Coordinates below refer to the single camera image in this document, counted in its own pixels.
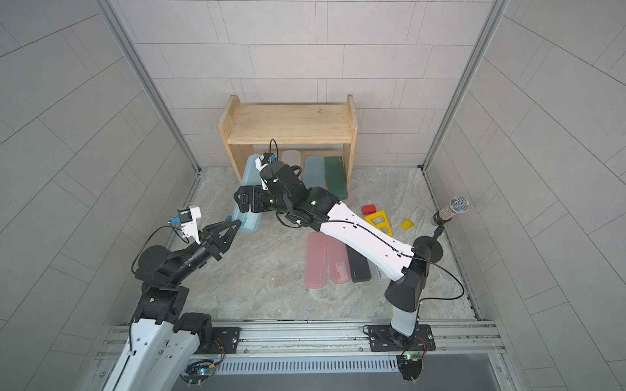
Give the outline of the light teal pencil case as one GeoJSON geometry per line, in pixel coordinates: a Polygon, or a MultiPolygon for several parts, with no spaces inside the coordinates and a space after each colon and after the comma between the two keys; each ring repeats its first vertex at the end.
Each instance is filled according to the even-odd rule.
{"type": "Polygon", "coordinates": [[[307,188],[324,187],[324,158],[322,156],[306,157],[303,182],[307,188]]]}
{"type": "Polygon", "coordinates": [[[235,200],[244,202],[244,211],[241,211],[239,204],[236,202],[232,212],[232,219],[241,221],[241,227],[239,229],[240,233],[254,232],[258,228],[261,218],[261,213],[255,213],[253,211],[253,187],[260,186],[262,184],[262,180],[259,176],[259,169],[256,166],[257,159],[259,159],[259,154],[254,154],[248,157],[244,174],[241,179],[241,187],[244,187],[244,190],[235,194],[235,200]]]}

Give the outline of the frosted white pencil case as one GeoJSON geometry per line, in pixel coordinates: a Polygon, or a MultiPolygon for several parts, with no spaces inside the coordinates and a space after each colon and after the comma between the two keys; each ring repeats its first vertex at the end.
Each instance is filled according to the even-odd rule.
{"type": "Polygon", "coordinates": [[[280,155],[280,160],[288,166],[301,165],[301,153],[298,150],[286,150],[280,155]]]}

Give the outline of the dark green pencil case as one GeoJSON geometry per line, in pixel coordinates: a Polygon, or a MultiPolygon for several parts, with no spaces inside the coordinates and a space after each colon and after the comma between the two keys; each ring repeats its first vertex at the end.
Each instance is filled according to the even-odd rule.
{"type": "Polygon", "coordinates": [[[340,156],[326,156],[324,158],[324,174],[326,187],[339,200],[348,198],[347,177],[340,156]]]}

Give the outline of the pink pencil case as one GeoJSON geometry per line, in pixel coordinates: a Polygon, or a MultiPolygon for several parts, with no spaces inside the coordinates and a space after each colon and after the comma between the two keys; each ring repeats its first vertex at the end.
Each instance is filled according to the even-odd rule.
{"type": "Polygon", "coordinates": [[[351,281],[347,246],[331,236],[326,236],[327,262],[330,279],[335,284],[351,281]]]}
{"type": "Polygon", "coordinates": [[[325,235],[313,232],[306,238],[304,283],[309,289],[321,289],[327,279],[327,252],[325,235]]]}

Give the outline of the black pencil case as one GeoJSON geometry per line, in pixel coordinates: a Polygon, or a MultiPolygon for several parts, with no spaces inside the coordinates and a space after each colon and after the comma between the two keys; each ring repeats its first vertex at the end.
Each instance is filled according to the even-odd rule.
{"type": "Polygon", "coordinates": [[[350,276],[353,283],[370,281],[372,278],[368,259],[361,253],[347,246],[347,257],[350,266],[350,276]]]}

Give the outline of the clear white pencil case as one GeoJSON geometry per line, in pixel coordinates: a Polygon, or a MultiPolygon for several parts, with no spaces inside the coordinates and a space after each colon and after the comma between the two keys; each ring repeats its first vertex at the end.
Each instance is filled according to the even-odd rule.
{"type": "Polygon", "coordinates": [[[379,284],[389,283],[390,279],[387,277],[387,275],[383,271],[381,271],[373,263],[370,263],[369,265],[370,265],[372,280],[374,283],[379,283],[379,284]]]}

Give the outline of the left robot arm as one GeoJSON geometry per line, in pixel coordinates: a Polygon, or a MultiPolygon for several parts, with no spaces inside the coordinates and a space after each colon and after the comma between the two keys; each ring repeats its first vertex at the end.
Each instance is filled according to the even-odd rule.
{"type": "Polygon", "coordinates": [[[142,295],[104,389],[170,390],[177,380],[200,388],[216,373],[226,346],[215,337],[209,314],[184,312],[189,290],[182,282],[209,260],[221,260],[240,227],[239,220],[213,223],[184,249],[154,245],[138,255],[142,295]]]}

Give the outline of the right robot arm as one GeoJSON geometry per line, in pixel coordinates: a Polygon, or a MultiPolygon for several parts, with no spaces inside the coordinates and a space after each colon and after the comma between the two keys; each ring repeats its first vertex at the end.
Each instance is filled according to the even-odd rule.
{"type": "Polygon", "coordinates": [[[308,228],[333,238],[370,260],[390,280],[385,298],[392,306],[391,324],[378,331],[372,326],[365,332],[373,350],[399,350],[407,353],[420,344],[418,313],[426,300],[422,296],[430,273],[443,257],[438,238],[420,236],[405,244],[388,236],[354,213],[343,201],[323,187],[307,187],[298,177],[298,166],[280,161],[276,142],[268,152],[248,157],[241,186],[234,195],[241,213],[275,214],[278,222],[291,229],[308,228]]]}

